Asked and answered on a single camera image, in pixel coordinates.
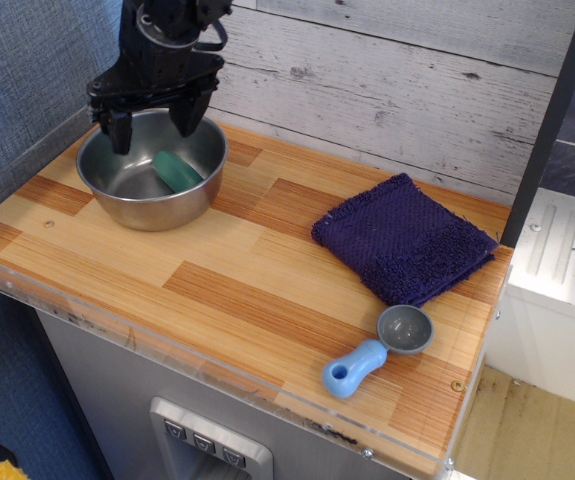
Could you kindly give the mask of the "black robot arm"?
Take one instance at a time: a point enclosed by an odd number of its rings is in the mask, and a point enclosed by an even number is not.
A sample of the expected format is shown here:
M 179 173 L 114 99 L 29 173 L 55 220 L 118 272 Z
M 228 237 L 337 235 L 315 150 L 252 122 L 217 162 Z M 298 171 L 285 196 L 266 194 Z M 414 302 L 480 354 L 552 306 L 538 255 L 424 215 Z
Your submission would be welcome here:
M 87 87 L 90 120 L 116 154 L 129 152 L 137 112 L 166 108 L 181 136 L 196 130 L 225 64 L 220 18 L 231 13 L 230 1 L 122 3 L 118 59 Z

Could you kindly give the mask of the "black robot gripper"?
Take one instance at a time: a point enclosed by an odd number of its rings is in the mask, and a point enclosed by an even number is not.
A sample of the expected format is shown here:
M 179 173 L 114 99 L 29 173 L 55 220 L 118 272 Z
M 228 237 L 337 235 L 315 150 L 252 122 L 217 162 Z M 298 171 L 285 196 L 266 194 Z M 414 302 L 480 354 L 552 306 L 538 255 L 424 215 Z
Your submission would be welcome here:
M 132 113 L 165 106 L 182 137 L 202 120 L 225 47 L 223 9 L 123 9 L 118 60 L 89 82 L 89 113 L 113 152 L 128 154 Z

